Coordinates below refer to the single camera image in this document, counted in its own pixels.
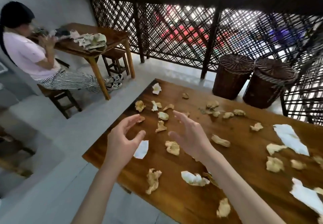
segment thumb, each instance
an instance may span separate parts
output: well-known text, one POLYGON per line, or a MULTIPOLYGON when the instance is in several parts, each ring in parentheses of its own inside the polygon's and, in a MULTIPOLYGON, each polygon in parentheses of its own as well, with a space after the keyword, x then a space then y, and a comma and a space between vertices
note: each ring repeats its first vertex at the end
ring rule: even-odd
POLYGON ((140 142, 143 140, 143 138, 145 137, 146 132, 144 130, 138 132, 138 134, 135 136, 134 139, 132 139, 132 142, 134 142, 135 144, 139 145, 140 142))
POLYGON ((168 132, 168 136, 170 136, 171 139, 176 141, 178 144, 182 144, 182 141, 183 141, 182 137, 178 135, 178 133, 176 133, 175 131, 168 132))

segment brown basket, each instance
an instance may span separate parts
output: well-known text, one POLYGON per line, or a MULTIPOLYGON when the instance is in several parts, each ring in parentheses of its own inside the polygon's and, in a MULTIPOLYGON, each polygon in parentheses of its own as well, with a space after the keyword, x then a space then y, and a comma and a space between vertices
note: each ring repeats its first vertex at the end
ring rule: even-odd
POLYGON ((297 72, 280 59, 259 59, 243 100, 256 108, 268 108, 297 79, 297 72))
POLYGON ((250 74, 255 62, 245 56, 228 54, 220 58, 213 86, 213 94, 233 100, 237 97, 250 74))

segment white t-shirt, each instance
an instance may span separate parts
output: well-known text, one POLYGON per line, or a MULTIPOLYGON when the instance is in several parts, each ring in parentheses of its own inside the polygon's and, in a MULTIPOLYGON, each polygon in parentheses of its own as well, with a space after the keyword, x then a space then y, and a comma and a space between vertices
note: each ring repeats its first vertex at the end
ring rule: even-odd
POLYGON ((54 60, 54 66, 51 70, 35 64, 46 58, 46 51, 40 45, 22 35, 4 32, 3 41, 10 58, 22 71, 29 74, 34 80, 43 80, 52 77, 61 68, 56 60, 54 60))

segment floor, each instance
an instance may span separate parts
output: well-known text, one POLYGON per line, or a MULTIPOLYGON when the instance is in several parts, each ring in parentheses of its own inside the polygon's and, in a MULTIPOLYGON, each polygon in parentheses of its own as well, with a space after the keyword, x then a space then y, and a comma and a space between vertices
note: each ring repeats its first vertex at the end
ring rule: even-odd
MULTIPOLYGON (((37 149, 31 158, 21 155, 24 166, 34 172, 30 178, 23 180, 0 171, 0 224, 70 223, 97 171, 81 155, 154 78, 211 93, 215 73, 208 72, 206 79, 200 80, 200 70, 152 58, 141 64, 138 55, 132 57, 136 79, 127 78, 120 90, 111 93, 108 102, 102 94, 75 91, 73 96, 84 110, 71 110, 68 120, 41 96, 30 96, 0 114, 0 125, 37 149)), ((98 64, 102 75, 107 76, 103 61, 98 64)), ((87 64, 78 71, 93 73, 87 64)), ((237 101, 242 102, 246 86, 247 83, 237 101)), ((280 102, 268 110, 281 114, 280 102)), ((115 184, 103 223, 175 222, 115 184)))

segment wooden table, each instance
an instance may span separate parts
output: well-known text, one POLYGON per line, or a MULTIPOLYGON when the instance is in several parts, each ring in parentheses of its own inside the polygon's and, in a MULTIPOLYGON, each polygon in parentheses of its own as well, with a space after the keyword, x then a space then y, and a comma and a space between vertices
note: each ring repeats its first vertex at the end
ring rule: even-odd
POLYGON ((104 34, 107 38, 107 48, 104 49, 102 52, 94 51, 94 52, 86 52, 84 51, 83 47, 80 47, 78 43, 75 43, 71 39, 62 40, 55 45, 55 49, 73 54, 76 56, 83 57, 87 60, 87 62, 90 63, 92 70, 95 74, 95 77, 98 79, 100 88, 103 92, 103 95, 106 100, 110 99, 110 95, 107 91, 107 88, 105 87, 102 75, 99 71, 97 60, 99 56, 114 47, 116 47, 119 44, 123 44, 126 48, 127 53, 127 60, 128 60, 128 66, 130 69, 130 75, 131 78, 135 78, 135 71, 133 69, 132 64, 132 58, 131 58, 131 52, 128 42, 128 33, 125 31, 117 31, 109 28, 102 28, 102 27, 96 27, 96 26, 90 26, 90 25, 83 25, 78 23, 70 23, 64 26, 67 30, 77 30, 79 34, 97 34, 101 33, 104 34))
MULTIPOLYGON (((317 223, 317 214, 302 202, 295 199, 289 192, 292 189, 292 177, 303 182, 309 188, 323 188, 323 170, 311 158, 299 155, 291 149, 283 149, 275 153, 274 157, 281 159, 285 171, 272 173, 266 170, 267 156, 266 145, 269 143, 282 144, 273 130, 273 124, 289 124, 301 141, 307 145, 311 155, 323 156, 323 127, 304 123, 281 115, 276 115, 265 110, 249 105, 226 100, 203 92, 178 86, 162 80, 157 80, 162 88, 159 95, 152 93, 152 82, 144 92, 135 100, 142 100, 146 105, 140 115, 146 118, 141 124, 135 125, 127 133, 128 138, 145 130, 145 140, 149 140, 149 149, 143 159, 132 158, 118 177, 118 183, 133 191, 141 198, 180 223, 241 223, 237 213, 232 210, 228 218, 216 217, 219 201, 224 198, 224 193, 212 184, 205 187, 195 187, 187 184, 181 178, 181 171, 188 170, 192 173, 206 171, 206 168, 196 162, 181 149, 180 155, 169 154, 166 151, 165 141, 171 140, 167 132, 170 130, 183 132, 183 125, 174 118, 171 109, 167 110, 169 120, 165 122, 167 131, 155 133, 157 128, 157 111, 152 112, 154 100, 163 107, 172 103, 180 112, 190 112, 190 118, 199 122, 204 128, 208 138, 216 134, 231 142, 230 148, 214 144, 234 169, 248 182, 248 184, 263 198, 276 213, 287 223, 304 224, 317 223), (182 93, 188 93, 190 98, 185 100, 182 93), (204 107, 208 100, 217 100, 220 103, 219 111, 233 111, 242 109, 246 117, 235 116, 230 119, 215 118, 211 115, 202 115, 198 110, 204 107), (259 132, 250 131, 249 126, 261 122, 264 128, 259 132), (308 168, 297 171, 291 168, 290 160, 300 160, 308 168), (159 188, 151 195, 147 195, 147 173, 149 168, 161 170, 159 188)), ((107 134, 126 116, 136 114, 135 101, 111 125, 110 128, 87 150, 83 158, 100 168, 107 150, 107 134)))

